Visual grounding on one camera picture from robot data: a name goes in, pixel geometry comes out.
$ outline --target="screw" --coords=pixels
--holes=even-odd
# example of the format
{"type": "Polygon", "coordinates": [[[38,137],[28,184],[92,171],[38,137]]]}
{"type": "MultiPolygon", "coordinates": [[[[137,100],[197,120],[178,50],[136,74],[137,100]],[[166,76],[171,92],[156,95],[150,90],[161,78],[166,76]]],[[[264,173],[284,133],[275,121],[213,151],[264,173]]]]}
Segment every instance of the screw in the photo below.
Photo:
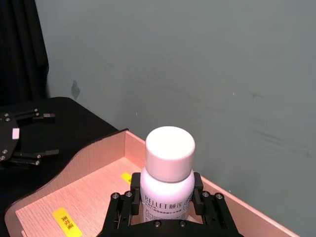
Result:
{"type": "Polygon", "coordinates": [[[221,195],[221,194],[216,194],[215,196],[216,196],[217,199],[222,199],[223,198],[223,195],[221,195]]]}
{"type": "Polygon", "coordinates": [[[180,224],[181,227],[185,227],[186,226],[186,222],[185,221],[180,221],[179,224],[180,224]]]}
{"type": "Polygon", "coordinates": [[[202,195],[203,195],[204,197],[208,197],[208,196],[209,196],[209,193],[208,193],[208,192],[203,192],[202,195]]]}
{"type": "Polygon", "coordinates": [[[112,195],[112,197],[113,197],[114,199],[117,199],[117,198],[119,197],[119,194],[118,194],[118,193],[115,193],[115,194],[112,195]]]}
{"type": "Polygon", "coordinates": [[[129,191],[125,194],[127,197],[131,197],[133,194],[129,191]]]}
{"type": "Polygon", "coordinates": [[[160,221],[155,221],[155,226],[159,227],[161,225],[160,221]]]}

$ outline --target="green-gray wall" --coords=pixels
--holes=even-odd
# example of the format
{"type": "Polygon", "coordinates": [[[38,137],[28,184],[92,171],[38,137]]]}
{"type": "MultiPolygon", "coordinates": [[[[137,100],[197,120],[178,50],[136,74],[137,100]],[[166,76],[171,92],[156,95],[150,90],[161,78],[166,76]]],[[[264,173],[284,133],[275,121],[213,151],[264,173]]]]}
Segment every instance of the green-gray wall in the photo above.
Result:
{"type": "Polygon", "coordinates": [[[51,96],[145,138],[176,125],[194,169],[316,231],[316,0],[37,0],[51,96]]]}

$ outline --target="white plastic bottle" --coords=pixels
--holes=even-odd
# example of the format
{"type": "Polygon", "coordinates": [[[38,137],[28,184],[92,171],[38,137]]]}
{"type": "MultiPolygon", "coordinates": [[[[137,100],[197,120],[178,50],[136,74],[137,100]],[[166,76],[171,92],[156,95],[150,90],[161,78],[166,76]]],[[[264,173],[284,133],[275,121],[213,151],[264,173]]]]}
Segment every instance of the white plastic bottle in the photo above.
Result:
{"type": "Polygon", "coordinates": [[[187,219],[195,184],[195,147],[192,135],[178,127],[159,127],[147,136],[140,178],[143,222],[187,219]]]}

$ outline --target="wooden box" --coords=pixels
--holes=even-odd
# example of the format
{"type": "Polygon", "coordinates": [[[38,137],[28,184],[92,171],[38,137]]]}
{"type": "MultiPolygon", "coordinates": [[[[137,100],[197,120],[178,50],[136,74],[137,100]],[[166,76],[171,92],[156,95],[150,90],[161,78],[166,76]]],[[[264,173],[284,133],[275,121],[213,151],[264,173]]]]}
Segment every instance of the wooden box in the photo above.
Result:
{"type": "MultiPolygon", "coordinates": [[[[60,207],[66,209],[83,237],[97,236],[110,195],[129,190],[129,183],[121,175],[140,172],[144,162],[145,142],[129,131],[86,146],[50,183],[12,205],[5,215],[10,236],[66,236],[52,215],[60,207]]],[[[298,236],[209,180],[203,177],[202,180],[204,189],[211,194],[224,194],[235,224],[245,237],[298,236]]],[[[190,220],[201,222],[193,208],[190,220]]]]}

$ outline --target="yellow label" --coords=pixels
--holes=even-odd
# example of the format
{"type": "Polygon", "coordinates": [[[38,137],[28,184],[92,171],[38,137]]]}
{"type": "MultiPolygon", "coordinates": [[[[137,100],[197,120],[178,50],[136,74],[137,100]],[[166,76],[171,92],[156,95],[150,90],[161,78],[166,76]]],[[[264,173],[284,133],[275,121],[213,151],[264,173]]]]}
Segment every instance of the yellow label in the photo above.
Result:
{"type": "Polygon", "coordinates": [[[132,182],[132,176],[131,176],[129,173],[127,173],[127,172],[125,172],[124,174],[122,174],[122,175],[121,175],[121,178],[122,178],[123,180],[125,180],[126,182],[128,182],[129,184],[132,182]]]}
{"type": "Polygon", "coordinates": [[[61,207],[53,212],[53,217],[59,224],[60,228],[64,231],[67,237],[80,237],[82,236],[78,226],[71,219],[67,211],[61,207]]]}

